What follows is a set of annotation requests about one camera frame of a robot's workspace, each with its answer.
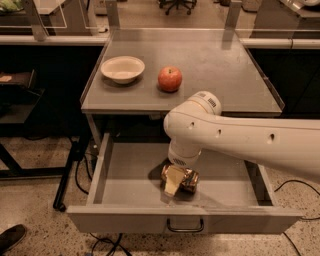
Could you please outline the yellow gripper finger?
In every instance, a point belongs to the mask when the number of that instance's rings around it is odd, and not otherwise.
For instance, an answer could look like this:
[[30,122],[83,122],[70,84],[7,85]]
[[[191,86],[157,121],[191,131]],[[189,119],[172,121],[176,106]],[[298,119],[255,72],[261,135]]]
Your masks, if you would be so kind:
[[164,167],[165,177],[165,193],[169,196],[174,196],[184,179],[184,170],[174,165],[166,165]]

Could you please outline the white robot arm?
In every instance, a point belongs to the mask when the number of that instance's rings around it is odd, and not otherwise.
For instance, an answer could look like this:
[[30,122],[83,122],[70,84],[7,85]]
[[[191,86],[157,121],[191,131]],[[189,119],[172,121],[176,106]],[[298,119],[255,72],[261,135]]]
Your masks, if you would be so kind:
[[231,118],[218,98],[200,91],[164,118],[169,161],[191,168],[204,149],[317,182],[320,179],[320,121]]

